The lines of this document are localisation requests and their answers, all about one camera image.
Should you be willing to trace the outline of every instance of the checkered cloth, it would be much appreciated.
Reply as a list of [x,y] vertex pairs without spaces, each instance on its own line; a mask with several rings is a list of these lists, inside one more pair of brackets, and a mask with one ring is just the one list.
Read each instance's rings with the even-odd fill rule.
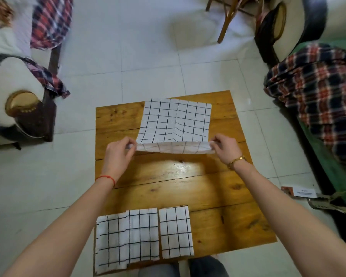
[[346,51],[310,44],[274,66],[264,85],[346,168]]
[[70,95],[63,82],[53,73],[51,73],[45,67],[38,65],[35,61],[29,58],[20,58],[27,65],[27,68],[31,71],[38,81],[45,89],[55,93],[56,96],[62,96],[66,98]]
[[38,0],[33,10],[31,48],[53,49],[70,28],[73,0]]

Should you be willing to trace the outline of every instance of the bracelet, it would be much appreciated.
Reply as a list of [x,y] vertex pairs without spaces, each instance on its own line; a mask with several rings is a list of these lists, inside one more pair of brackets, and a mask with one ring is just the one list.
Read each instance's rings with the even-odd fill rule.
[[240,157],[238,157],[238,158],[232,160],[230,163],[228,163],[228,164],[227,164],[228,169],[229,169],[229,170],[232,170],[231,164],[233,165],[236,161],[238,161],[238,160],[240,160],[240,159],[244,159],[245,161],[247,161],[246,158],[242,155],[242,156],[240,156]]
[[115,187],[115,180],[114,180],[111,176],[108,176],[108,175],[102,175],[102,176],[97,177],[97,178],[95,179],[95,182],[96,182],[97,179],[100,179],[100,178],[102,178],[102,177],[105,177],[105,178],[108,178],[108,179],[112,179],[112,180],[113,180],[113,183],[114,183],[113,188]]

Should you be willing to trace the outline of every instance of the person's left hand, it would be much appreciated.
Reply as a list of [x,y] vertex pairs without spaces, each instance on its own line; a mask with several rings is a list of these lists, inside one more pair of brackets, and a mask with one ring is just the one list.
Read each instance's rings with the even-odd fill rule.
[[[125,153],[125,148],[128,144],[133,144],[133,146]],[[120,141],[109,143],[106,147],[101,175],[111,176],[117,182],[124,171],[126,171],[136,148],[137,142],[128,136]]]

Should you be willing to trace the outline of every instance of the white grid cloth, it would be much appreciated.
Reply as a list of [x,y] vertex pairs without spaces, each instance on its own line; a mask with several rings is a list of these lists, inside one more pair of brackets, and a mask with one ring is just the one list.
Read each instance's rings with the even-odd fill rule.
[[129,263],[159,260],[157,208],[97,218],[95,273],[126,269]]
[[137,143],[141,151],[210,153],[211,104],[179,99],[145,102]]
[[160,209],[159,221],[163,259],[194,256],[189,207]]

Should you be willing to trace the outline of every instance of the person's right arm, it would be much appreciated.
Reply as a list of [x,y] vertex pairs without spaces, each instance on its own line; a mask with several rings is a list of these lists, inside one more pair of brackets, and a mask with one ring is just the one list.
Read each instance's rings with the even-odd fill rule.
[[[242,156],[234,138],[217,134],[211,143],[224,164]],[[302,276],[346,277],[346,243],[255,167],[241,159],[231,167],[244,181]]]

